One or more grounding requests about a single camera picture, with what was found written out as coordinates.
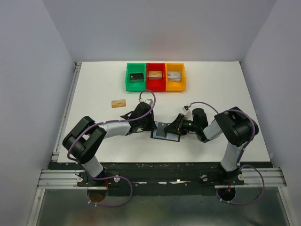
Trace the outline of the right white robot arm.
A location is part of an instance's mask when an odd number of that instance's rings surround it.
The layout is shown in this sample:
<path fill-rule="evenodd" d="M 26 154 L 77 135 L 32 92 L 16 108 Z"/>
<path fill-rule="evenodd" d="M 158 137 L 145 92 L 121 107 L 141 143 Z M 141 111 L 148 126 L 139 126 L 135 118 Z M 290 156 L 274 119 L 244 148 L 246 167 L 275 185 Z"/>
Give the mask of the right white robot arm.
<path fill-rule="evenodd" d="M 258 134 L 259 128 L 251 117 L 237 107 L 215 115 L 212 123 L 208 123 L 204 109 L 195 108 L 192 110 L 191 121 L 179 114 L 164 131 L 178 136 L 194 132 L 203 143 L 223 134 L 228 143 L 220 162 L 222 170 L 217 171 L 216 178 L 219 183 L 225 185 L 233 180 L 232 172 L 238 169 L 246 147 Z"/>

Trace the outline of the black leather card holder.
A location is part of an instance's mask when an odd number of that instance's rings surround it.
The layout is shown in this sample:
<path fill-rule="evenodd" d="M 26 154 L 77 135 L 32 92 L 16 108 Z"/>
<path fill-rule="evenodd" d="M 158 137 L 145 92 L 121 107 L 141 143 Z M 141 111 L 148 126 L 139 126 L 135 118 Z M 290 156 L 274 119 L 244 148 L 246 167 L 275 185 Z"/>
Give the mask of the black leather card holder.
<path fill-rule="evenodd" d="M 153 138 L 153 139 L 159 139 L 159 140 L 167 140 L 167 141 L 174 141 L 174 142 L 179 142 L 180 141 L 180 136 L 179 135 L 176 135 L 176 134 L 172 134 L 172 133 L 166 133 L 166 137 L 165 138 L 159 138 L 156 135 L 156 129 L 154 129 L 152 132 L 151 132 L 151 135 L 150 137 Z"/>

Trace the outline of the black credit card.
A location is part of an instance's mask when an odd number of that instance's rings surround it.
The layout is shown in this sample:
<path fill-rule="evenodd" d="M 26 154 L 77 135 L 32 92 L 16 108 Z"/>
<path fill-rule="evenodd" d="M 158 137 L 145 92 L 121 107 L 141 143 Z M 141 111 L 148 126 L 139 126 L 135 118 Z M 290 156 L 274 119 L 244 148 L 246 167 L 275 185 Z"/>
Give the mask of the black credit card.
<path fill-rule="evenodd" d="M 168 126 L 167 123 L 163 123 L 163 122 L 158 122 L 157 124 L 157 130 L 156 130 L 156 135 L 159 138 L 165 138 L 166 137 L 166 132 L 165 132 L 165 128 Z"/>

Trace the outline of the gold VIP card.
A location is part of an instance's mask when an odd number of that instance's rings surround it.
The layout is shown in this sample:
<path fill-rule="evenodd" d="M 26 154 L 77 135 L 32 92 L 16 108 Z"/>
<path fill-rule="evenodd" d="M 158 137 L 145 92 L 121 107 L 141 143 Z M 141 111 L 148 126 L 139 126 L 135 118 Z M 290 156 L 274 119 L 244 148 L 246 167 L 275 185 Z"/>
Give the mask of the gold VIP card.
<path fill-rule="evenodd" d="M 112 108 L 120 108 L 126 106 L 126 100 L 125 99 L 119 99 L 119 100 L 112 100 L 111 107 Z"/>

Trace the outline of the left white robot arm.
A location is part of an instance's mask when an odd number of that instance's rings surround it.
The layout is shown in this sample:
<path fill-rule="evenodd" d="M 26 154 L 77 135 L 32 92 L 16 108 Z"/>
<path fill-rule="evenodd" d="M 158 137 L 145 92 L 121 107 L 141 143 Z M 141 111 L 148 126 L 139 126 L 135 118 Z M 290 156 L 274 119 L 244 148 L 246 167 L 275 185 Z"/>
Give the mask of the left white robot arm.
<path fill-rule="evenodd" d="M 137 107 L 117 120 L 96 123 L 89 116 L 83 117 L 63 139 L 68 158 L 78 162 L 86 170 L 89 182 L 99 186 L 104 182 L 103 166 L 95 154 L 106 138 L 127 136 L 156 129 L 153 104 L 140 102 Z"/>

